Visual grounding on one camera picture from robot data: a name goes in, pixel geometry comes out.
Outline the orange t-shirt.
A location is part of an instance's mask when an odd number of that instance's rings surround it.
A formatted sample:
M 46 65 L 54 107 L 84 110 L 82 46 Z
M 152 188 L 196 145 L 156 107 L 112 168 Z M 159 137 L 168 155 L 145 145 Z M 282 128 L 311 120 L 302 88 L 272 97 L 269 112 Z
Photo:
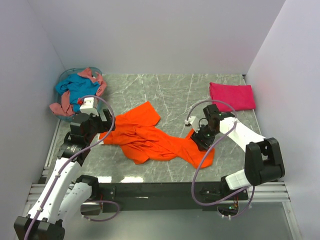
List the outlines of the orange t-shirt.
M 150 102 L 145 102 L 115 117 L 113 130 L 101 144 L 120 146 L 123 154 L 135 164 L 148 160 L 170 161 L 181 158 L 197 168 L 203 157 L 191 139 L 191 130 L 185 138 L 170 136 L 156 125 L 161 117 Z

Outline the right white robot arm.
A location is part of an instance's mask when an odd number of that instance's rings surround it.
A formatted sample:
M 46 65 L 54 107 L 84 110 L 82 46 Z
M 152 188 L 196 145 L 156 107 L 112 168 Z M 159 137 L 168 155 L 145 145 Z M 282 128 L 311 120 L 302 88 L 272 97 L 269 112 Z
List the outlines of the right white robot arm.
M 221 112 L 216 104 L 203 109 L 207 124 L 188 115 L 185 125 L 192 127 L 191 139 L 200 151 L 208 151 L 217 142 L 216 135 L 223 134 L 233 140 L 245 153 L 244 168 L 223 176 L 217 188 L 211 191 L 216 197 L 230 200 L 237 190 L 244 187 L 259 186 L 276 181 L 285 176 L 285 166 L 279 142 L 255 133 L 241 123 L 234 111 Z

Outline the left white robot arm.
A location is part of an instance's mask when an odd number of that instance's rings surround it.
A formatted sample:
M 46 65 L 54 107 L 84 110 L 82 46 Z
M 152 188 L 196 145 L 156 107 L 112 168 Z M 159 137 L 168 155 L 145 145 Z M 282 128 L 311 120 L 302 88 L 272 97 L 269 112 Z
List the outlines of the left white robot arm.
M 65 223 L 85 202 L 94 201 L 100 195 L 98 179 L 81 177 L 70 195 L 66 195 L 70 183 L 82 167 L 97 134 L 109 135 L 115 130 L 115 114 L 103 109 L 105 120 L 93 113 L 78 113 L 70 123 L 70 130 L 60 146 L 54 170 L 41 195 L 26 216 L 18 216 L 14 230 L 19 240 L 62 240 Z

